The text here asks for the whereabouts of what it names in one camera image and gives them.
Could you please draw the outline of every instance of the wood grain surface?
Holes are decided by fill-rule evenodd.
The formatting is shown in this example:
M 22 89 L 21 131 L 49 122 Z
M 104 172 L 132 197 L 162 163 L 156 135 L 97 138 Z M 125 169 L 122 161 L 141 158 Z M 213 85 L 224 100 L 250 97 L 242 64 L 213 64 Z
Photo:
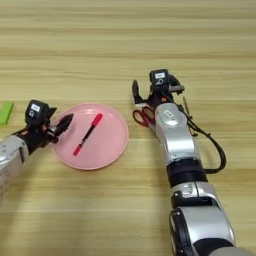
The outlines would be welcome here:
M 76 171 L 48 147 L 11 184 L 0 208 L 0 255 L 172 255 L 170 189 L 157 140 L 132 120 L 131 83 L 167 68 L 186 86 L 195 121 L 224 147 L 209 176 L 237 245 L 256 253 L 256 1 L 8 0 L 0 2 L 0 103 L 15 102 L 0 138 L 22 128 L 30 99 L 58 112 L 82 102 L 118 109 L 126 152 Z M 205 166 L 218 164 L 198 140 Z

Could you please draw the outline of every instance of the wire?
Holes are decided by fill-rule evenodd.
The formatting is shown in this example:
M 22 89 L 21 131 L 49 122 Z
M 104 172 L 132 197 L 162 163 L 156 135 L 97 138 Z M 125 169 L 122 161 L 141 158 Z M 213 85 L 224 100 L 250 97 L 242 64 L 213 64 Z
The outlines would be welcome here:
M 186 116 L 187 118 L 187 123 L 188 126 L 194 130 L 195 132 L 201 133 L 203 134 L 206 138 L 208 138 L 212 144 L 215 146 L 216 150 L 218 151 L 219 157 L 220 157 L 220 165 L 218 168 L 212 168 L 212 169 L 208 169 L 208 168 L 204 168 L 205 172 L 207 174 L 214 174 L 217 173 L 219 171 L 221 171 L 222 169 L 225 168 L 226 164 L 227 164 L 227 159 L 226 159 L 226 155 L 224 150 L 222 149 L 222 147 L 219 145 L 219 143 L 211 136 L 210 133 L 205 132 L 203 129 L 201 129 L 198 125 L 196 125 L 194 123 L 194 121 L 192 120 L 192 117 L 187 115 L 187 113 L 183 110 L 183 108 L 179 105 L 177 105 L 174 100 L 172 100 L 165 92 L 164 90 L 161 88 L 161 93 L 162 95 L 167 98 L 171 103 L 174 103 L 178 109 Z
M 17 134 L 19 134 L 19 133 L 22 133 L 22 132 L 26 131 L 27 129 L 28 129 L 28 127 L 25 127 L 25 128 L 23 128 L 23 129 L 21 129 L 21 130 L 15 132 L 15 133 L 13 133 L 12 135 L 17 135 Z

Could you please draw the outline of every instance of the pink plate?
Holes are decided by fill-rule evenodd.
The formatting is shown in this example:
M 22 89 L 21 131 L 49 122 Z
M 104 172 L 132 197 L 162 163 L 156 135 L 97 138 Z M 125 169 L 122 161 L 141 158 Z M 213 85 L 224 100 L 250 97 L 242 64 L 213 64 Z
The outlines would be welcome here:
M 93 170 L 114 162 L 124 152 L 128 142 L 128 127 L 122 115 L 115 109 L 101 104 L 82 104 L 62 113 L 56 122 L 66 114 L 74 117 L 69 129 L 53 144 L 53 149 L 65 164 L 81 169 Z M 94 117 L 103 114 L 99 124 L 84 143 L 80 153 L 73 151 L 91 126 Z

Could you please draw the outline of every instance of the silver robot arm segment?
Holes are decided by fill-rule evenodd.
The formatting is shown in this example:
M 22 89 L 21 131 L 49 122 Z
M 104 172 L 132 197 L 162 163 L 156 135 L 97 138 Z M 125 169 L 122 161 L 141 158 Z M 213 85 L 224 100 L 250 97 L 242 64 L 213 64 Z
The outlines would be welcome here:
M 208 243 L 216 243 L 216 238 L 220 243 L 234 246 L 234 232 L 213 186 L 203 173 L 186 116 L 176 104 L 165 103 L 156 108 L 155 118 L 156 135 L 163 147 L 172 187 L 174 210 L 170 214 L 170 223 L 176 255 L 199 255 L 198 244 L 205 243 L 208 247 Z M 173 179 L 179 173 L 182 173 L 184 180 L 178 179 L 174 184 Z
M 0 201 L 8 184 L 22 170 L 29 152 L 26 143 L 17 136 L 0 142 Z

